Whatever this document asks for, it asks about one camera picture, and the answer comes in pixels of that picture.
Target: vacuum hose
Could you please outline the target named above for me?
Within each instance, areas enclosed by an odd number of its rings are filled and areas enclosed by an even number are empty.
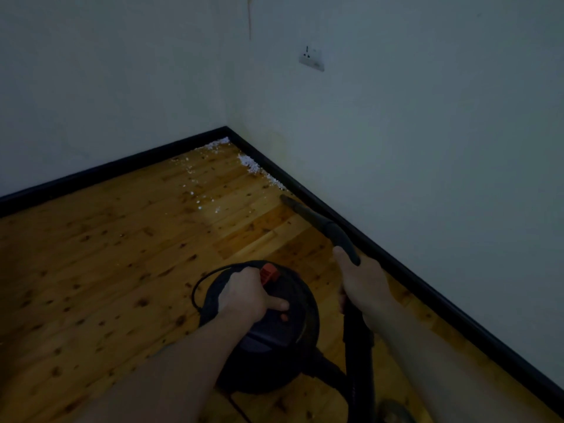
[[[280,199],[285,205],[291,207],[296,214],[299,214],[325,235],[333,243],[333,246],[342,247],[353,264],[360,265],[360,257],[356,253],[349,236],[334,221],[319,215],[288,196],[282,194]],[[345,303],[343,341],[345,343],[347,377],[351,386],[348,422],[374,423],[376,421],[374,376],[372,372],[374,335],[364,323],[360,310],[349,299]]]

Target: floorboard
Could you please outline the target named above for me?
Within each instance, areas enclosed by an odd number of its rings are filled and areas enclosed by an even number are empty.
[[[251,174],[231,144],[196,149],[0,219],[0,421],[71,421],[82,407],[198,317],[192,286],[216,267],[269,259],[298,271],[319,305],[319,347],[344,366],[340,273],[327,239],[282,206],[281,191]],[[394,296],[469,356],[501,389],[560,421],[394,279]],[[203,301],[208,283],[196,293]],[[430,417],[380,340],[378,398]],[[346,404],[300,376],[261,396],[235,394],[253,423],[343,422]],[[201,422],[240,422],[213,393]]]

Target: wall socket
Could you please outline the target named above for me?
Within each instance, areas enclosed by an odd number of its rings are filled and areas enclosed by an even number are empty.
[[[325,65],[321,60],[321,50],[313,49],[311,46],[306,46],[306,50],[300,53],[300,63],[315,68],[319,71],[325,71]]]

